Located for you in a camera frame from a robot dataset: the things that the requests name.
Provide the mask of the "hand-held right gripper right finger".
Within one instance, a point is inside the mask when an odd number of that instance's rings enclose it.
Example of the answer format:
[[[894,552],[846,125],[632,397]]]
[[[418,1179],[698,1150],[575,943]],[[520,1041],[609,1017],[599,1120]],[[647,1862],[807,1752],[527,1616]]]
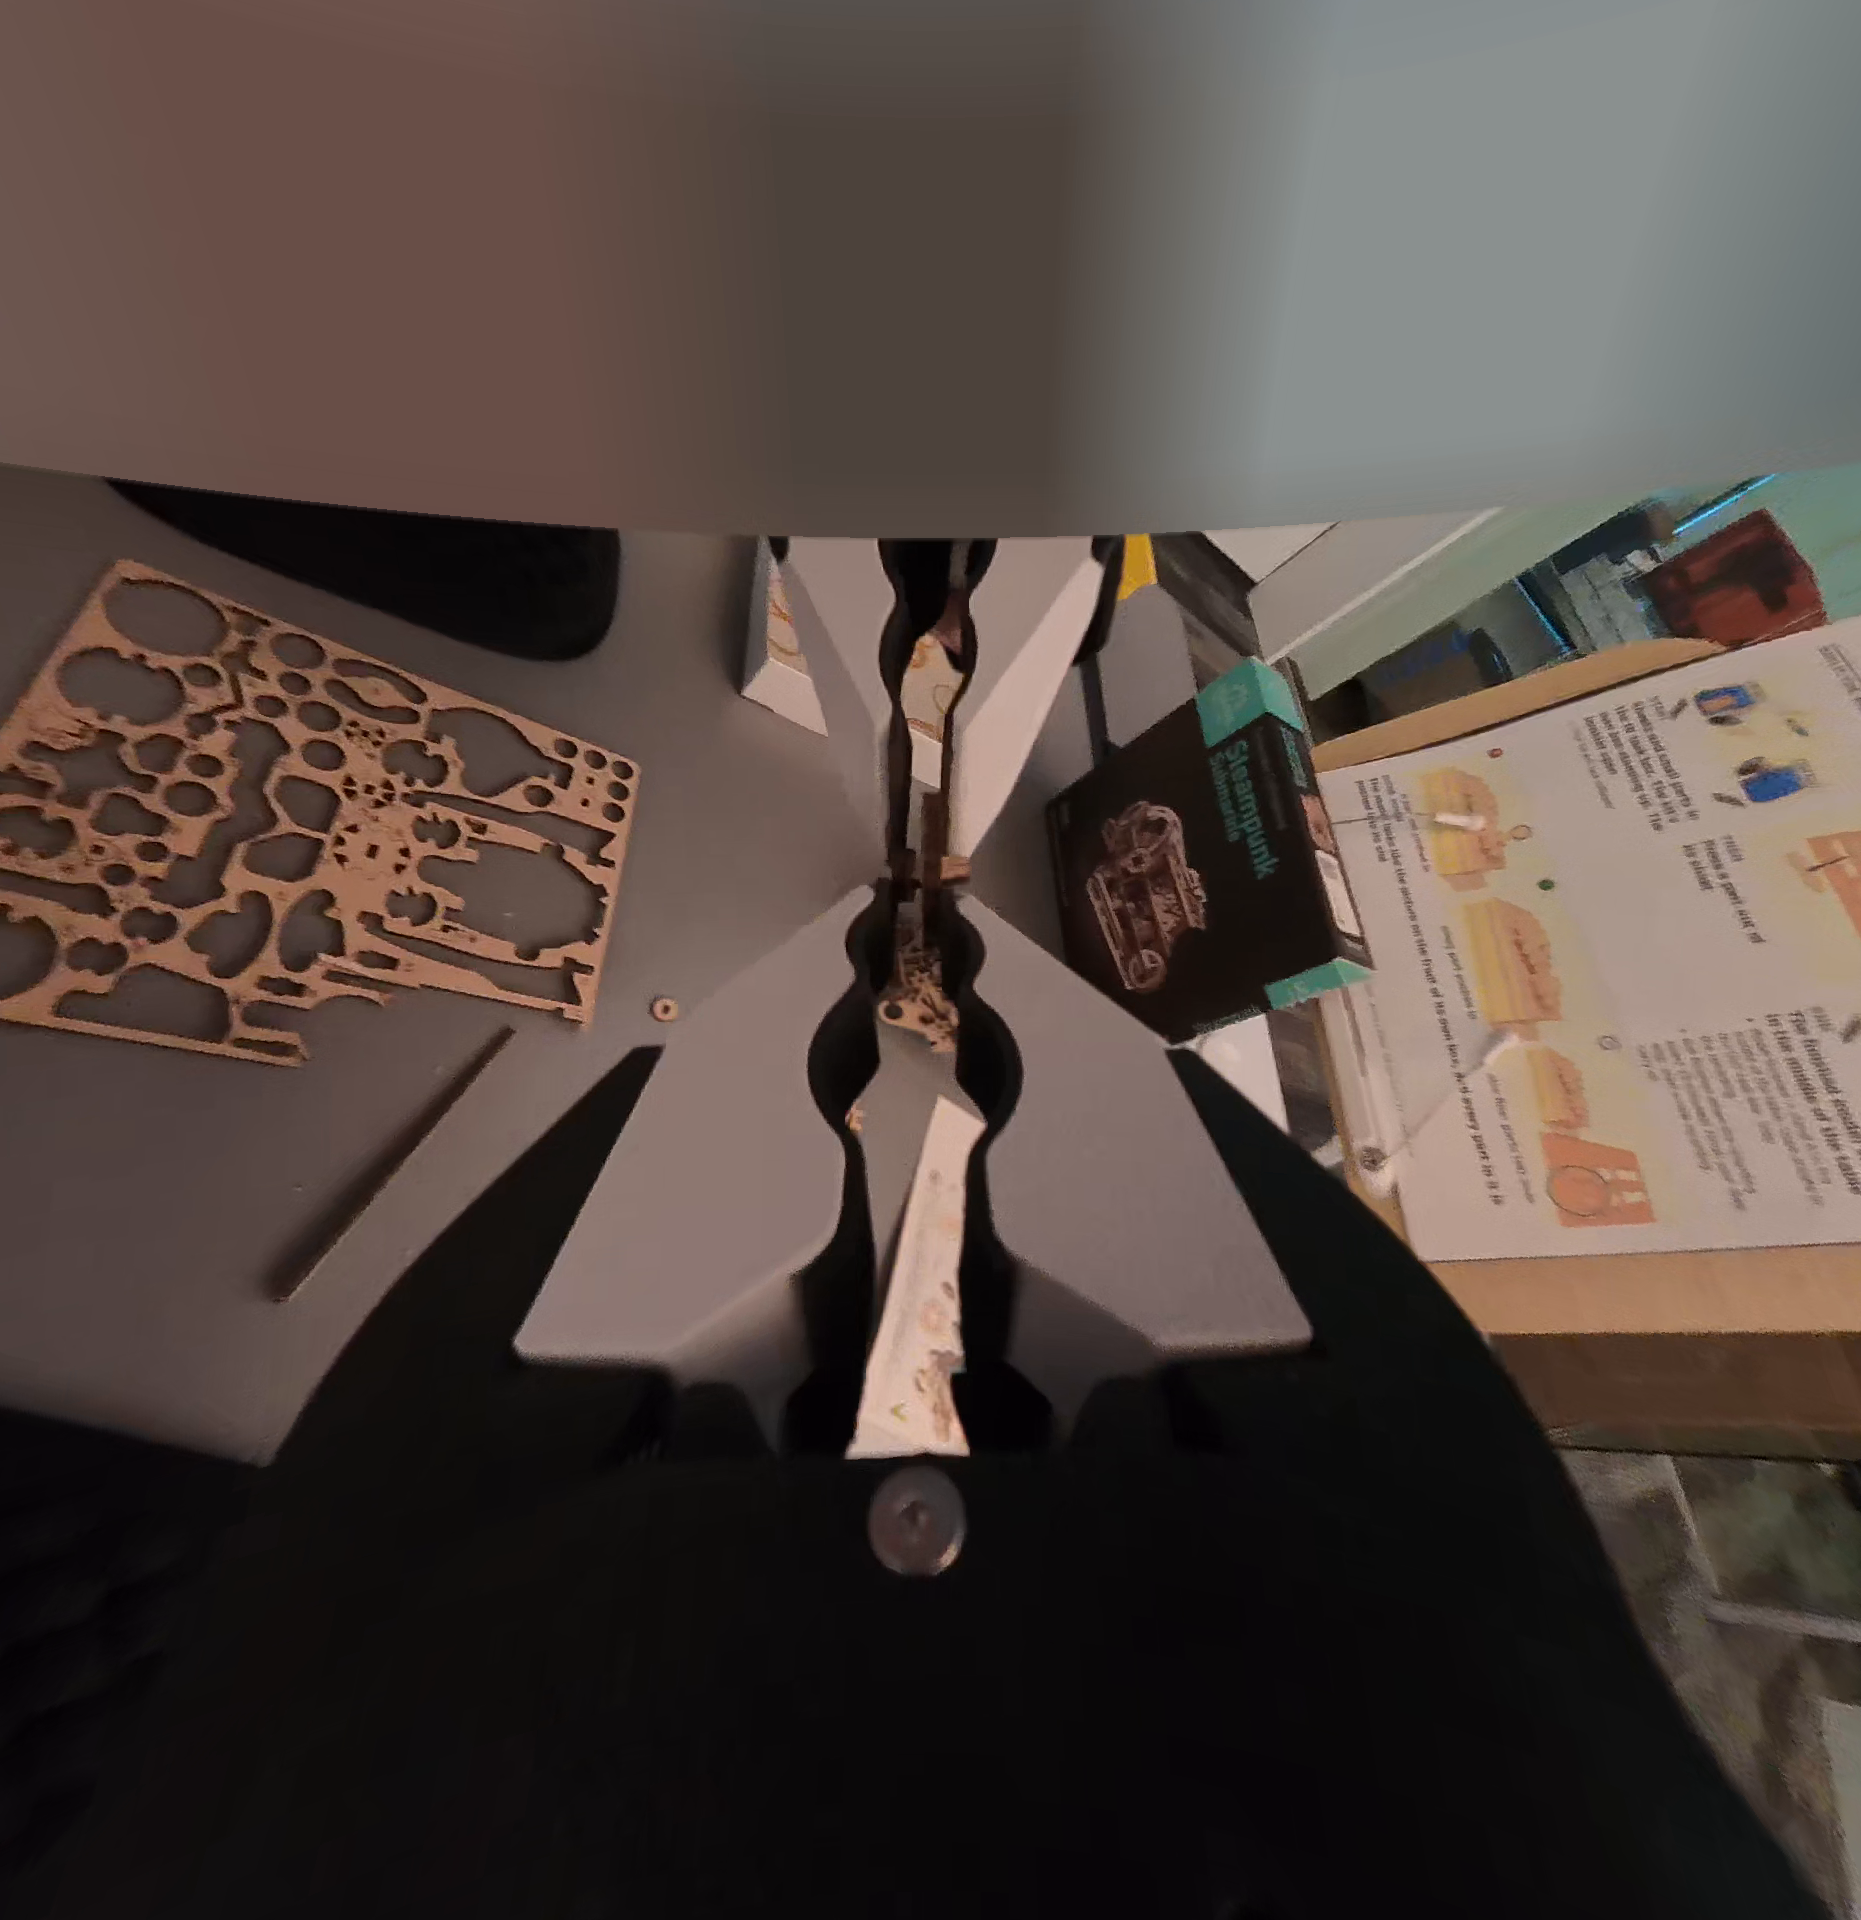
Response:
[[[1139,1019],[956,895],[938,908],[963,1174],[953,1399],[968,1447],[1048,1447],[1111,1379],[1301,1355],[1309,1318]]]

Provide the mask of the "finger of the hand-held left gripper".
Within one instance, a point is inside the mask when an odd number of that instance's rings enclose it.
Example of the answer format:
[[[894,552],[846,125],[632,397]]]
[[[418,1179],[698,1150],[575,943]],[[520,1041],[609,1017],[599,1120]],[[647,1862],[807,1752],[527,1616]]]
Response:
[[[1001,541],[914,645],[914,779],[944,801],[944,859],[967,860],[1010,801],[1099,608],[1091,538]]]
[[[901,681],[886,678],[897,586],[875,541],[796,534],[787,541],[785,592],[830,749],[870,848],[870,875],[890,877],[914,799]]]

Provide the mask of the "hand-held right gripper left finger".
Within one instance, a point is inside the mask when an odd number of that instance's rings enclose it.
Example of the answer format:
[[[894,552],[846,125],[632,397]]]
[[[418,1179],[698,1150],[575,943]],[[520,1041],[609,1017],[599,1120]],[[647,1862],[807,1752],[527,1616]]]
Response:
[[[850,1124],[878,1065],[883,884],[726,981],[664,1041],[517,1334],[538,1366],[743,1399],[780,1447],[849,1447],[878,1235]]]

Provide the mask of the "wooden gear assembly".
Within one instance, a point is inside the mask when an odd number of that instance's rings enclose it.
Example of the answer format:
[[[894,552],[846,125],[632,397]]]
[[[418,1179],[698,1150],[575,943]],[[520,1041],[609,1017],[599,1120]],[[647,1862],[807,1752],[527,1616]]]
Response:
[[[958,1054],[958,1008],[944,989],[942,951],[923,925],[908,925],[897,936],[894,969],[875,995],[875,1015],[933,1056]]]

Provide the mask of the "black model kit box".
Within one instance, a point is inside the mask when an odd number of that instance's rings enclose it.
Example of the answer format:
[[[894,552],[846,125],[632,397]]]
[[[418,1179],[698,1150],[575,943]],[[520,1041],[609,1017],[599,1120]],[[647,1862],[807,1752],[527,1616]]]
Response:
[[[1372,974],[1290,681],[1250,657],[1047,810],[1066,960],[1169,1044]]]

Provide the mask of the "laser-cut wooden parts sheet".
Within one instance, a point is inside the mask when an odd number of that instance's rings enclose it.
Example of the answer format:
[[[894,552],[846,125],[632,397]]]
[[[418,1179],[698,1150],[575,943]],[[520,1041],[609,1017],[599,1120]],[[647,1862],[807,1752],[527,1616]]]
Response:
[[[640,771],[141,561],[0,720],[0,1024],[273,1066],[403,989],[587,1026]]]

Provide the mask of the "white illustrated instruction booklet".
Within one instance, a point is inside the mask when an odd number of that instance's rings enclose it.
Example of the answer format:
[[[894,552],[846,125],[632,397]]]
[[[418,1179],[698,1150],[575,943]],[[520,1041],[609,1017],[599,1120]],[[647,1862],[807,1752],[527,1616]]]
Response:
[[[768,652],[801,655],[785,592],[791,534],[767,541]],[[914,752],[914,645],[944,611],[967,611],[968,589],[992,564],[993,544],[875,541],[901,594],[894,666],[907,742]],[[894,906],[890,877],[850,911],[850,988],[811,1047],[811,1089],[846,1147],[844,1211],[833,1242],[800,1275],[807,1375],[780,1417],[794,1454],[863,1458],[903,1454],[963,1454],[967,1436],[953,1399],[963,1366],[958,1257],[963,1238],[963,1174],[984,1124],[960,1102],[937,1094],[907,1152],[908,1181],[892,1235],[874,1221],[870,1084],[881,1074],[875,995],[894,969],[903,926],[923,925],[938,943],[942,895],[925,906]]]

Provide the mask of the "thin dark wooden stick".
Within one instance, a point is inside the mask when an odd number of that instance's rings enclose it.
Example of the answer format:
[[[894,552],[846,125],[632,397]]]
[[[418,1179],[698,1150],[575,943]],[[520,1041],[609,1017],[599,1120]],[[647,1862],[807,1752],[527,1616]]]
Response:
[[[398,1170],[424,1150],[457,1102],[476,1089],[476,1084],[514,1040],[514,1026],[502,1026],[488,1035],[480,1047],[432,1092],[424,1107],[410,1117],[388,1143],[380,1147],[369,1169],[355,1174],[344,1185],[340,1195],[336,1195],[319,1211],[319,1218],[293,1238],[293,1242],[288,1242],[260,1287],[260,1296],[266,1302],[288,1302],[308,1283],[308,1277],[332,1257],[332,1248],[347,1238],[347,1232],[369,1211],[380,1192],[389,1187]]]

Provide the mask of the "black padded wrist rest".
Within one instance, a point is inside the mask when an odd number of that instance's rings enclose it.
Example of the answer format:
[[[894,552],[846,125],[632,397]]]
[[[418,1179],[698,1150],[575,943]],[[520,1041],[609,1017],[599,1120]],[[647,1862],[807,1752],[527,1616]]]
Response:
[[[621,604],[623,541],[603,526],[358,511],[127,476],[111,489],[221,555],[502,657],[584,657]]]
[[[0,1918],[42,1918],[258,1467],[0,1408]]]

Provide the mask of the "light wooden side table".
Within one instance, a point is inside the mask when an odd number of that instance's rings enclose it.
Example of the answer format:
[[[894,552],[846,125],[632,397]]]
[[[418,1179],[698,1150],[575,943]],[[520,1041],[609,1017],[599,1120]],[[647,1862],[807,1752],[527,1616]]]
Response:
[[[1325,747],[1321,781],[1723,652],[1733,649],[1645,641],[1472,693]],[[1354,1166],[1377,1137],[1357,1073],[1354,988],[1324,1002],[1350,1185],[1420,1257],[1393,1187],[1369,1187]],[[1566,1435],[1682,1450],[1861,1454],[1861,1244],[1420,1258]]]

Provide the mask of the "white laminated instruction sheet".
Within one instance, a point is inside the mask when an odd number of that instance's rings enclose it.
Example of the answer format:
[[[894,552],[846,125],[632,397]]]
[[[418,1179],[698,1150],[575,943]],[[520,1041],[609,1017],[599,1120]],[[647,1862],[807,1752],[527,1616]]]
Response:
[[[1324,775],[1427,1262],[1861,1244],[1861,618]],[[1472,810],[1483,833],[1402,810]]]

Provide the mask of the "red storage crate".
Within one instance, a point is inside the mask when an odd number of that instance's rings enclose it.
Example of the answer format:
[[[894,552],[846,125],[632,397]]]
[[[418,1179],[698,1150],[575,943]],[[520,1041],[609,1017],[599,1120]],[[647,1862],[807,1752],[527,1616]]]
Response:
[[[1829,623],[1813,564],[1769,511],[1748,513],[1662,561],[1641,586],[1668,635],[1722,649]]]

